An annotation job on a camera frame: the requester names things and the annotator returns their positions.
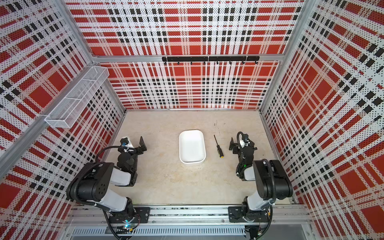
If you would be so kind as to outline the black yellow screwdriver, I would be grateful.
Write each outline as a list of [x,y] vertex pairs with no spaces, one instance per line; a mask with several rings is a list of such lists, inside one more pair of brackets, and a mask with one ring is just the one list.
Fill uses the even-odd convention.
[[224,153],[223,153],[223,151],[222,151],[222,149],[221,149],[220,145],[218,144],[218,142],[217,142],[217,139],[216,139],[216,136],[215,136],[215,135],[214,135],[214,138],[215,138],[215,142],[216,142],[216,144],[217,144],[217,151],[218,151],[219,157],[220,157],[220,158],[223,158],[223,157],[224,157]]

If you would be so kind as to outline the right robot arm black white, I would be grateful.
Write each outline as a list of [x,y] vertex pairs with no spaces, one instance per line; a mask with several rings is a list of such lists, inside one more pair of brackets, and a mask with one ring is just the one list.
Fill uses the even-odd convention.
[[257,150],[249,135],[238,132],[231,140],[229,150],[238,156],[237,177],[244,182],[255,182],[256,192],[244,198],[240,207],[229,207],[231,223],[269,223],[273,205],[293,195],[293,186],[278,160],[255,160]]

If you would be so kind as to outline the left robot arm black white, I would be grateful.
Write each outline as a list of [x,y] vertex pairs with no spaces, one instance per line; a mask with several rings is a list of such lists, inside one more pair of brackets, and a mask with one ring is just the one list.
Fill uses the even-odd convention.
[[[110,149],[117,149],[120,155],[116,164],[100,162],[99,156]],[[109,146],[100,150],[96,162],[86,163],[67,188],[67,197],[82,205],[94,206],[105,212],[112,224],[147,223],[149,207],[134,207],[133,200],[119,195],[110,188],[133,187],[138,178],[138,156],[147,151],[141,137],[139,146],[134,147],[126,137],[119,146]]]

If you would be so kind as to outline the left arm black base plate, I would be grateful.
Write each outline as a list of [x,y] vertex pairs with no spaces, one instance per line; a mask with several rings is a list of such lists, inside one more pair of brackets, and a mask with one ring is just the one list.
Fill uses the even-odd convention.
[[146,224],[149,220],[151,208],[134,207],[134,210],[112,212],[109,215],[111,224]]

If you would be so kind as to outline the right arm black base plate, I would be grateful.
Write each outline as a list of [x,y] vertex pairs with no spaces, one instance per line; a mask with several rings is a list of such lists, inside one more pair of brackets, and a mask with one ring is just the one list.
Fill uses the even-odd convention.
[[267,211],[251,211],[243,207],[228,207],[230,223],[267,223]]

